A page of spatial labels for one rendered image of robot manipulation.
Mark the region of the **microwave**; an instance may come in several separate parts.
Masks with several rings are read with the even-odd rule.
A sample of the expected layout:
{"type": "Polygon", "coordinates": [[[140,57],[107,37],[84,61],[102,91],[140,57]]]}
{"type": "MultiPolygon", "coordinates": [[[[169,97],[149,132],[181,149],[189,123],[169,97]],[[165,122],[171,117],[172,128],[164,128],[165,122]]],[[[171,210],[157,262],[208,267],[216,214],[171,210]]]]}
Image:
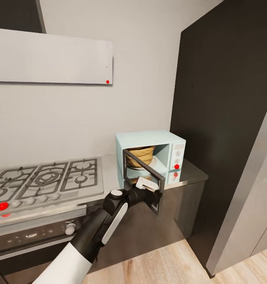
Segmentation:
{"type": "Polygon", "coordinates": [[[157,202],[152,205],[147,204],[159,217],[162,211],[165,188],[165,177],[159,172],[182,167],[186,140],[167,130],[120,133],[115,135],[115,139],[117,160],[122,176],[128,184],[132,187],[133,183],[138,182],[139,177],[158,184],[158,190],[153,190],[147,186],[145,188],[154,192],[154,194],[162,193],[157,202]],[[127,148],[143,146],[155,146],[153,159],[149,165],[127,150],[127,148]]]}

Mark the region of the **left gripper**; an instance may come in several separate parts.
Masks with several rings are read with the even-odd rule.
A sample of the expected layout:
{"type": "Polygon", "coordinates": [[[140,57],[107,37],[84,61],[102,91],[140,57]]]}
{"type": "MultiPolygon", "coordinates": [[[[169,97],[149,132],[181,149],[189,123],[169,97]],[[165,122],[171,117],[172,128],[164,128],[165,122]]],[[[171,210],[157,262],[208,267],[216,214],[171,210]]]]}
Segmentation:
{"type": "Polygon", "coordinates": [[[132,189],[135,191],[137,197],[136,205],[140,202],[145,202],[148,205],[152,205],[154,202],[157,202],[162,196],[162,193],[154,194],[154,192],[146,188],[139,189],[136,187],[136,183],[132,184],[132,189]]]}

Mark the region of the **popcorn bag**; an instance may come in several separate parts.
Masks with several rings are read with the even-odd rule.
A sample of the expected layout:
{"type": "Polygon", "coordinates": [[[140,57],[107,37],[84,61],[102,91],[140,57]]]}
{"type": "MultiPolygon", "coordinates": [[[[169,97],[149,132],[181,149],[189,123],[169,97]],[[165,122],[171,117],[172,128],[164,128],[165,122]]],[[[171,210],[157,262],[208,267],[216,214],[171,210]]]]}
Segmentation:
{"type": "Polygon", "coordinates": [[[134,154],[137,158],[141,161],[149,165],[151,160],[153,159],[153,150],[155,146],[143,146],[143,147],[136,147],[136,148],[127,148],[127,150],[134,154]]]}

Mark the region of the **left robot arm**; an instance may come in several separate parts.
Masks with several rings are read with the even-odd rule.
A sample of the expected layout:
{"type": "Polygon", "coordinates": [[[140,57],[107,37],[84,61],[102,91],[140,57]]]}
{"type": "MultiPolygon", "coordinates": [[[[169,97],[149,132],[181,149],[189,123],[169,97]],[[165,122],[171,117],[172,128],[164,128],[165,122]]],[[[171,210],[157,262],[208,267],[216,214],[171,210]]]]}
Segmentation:
{"type": "Polygon", "coordinates": [[[154,194],[145,186],[159,189],[158,184],[139,177],[128,191],[110,191],[103,208],[89,213],[80,231],[32,284],[82,284],[100,249],[109,241],[128,208],[140,202],[152,205],[161,198],[162,193],[154,194]]]}

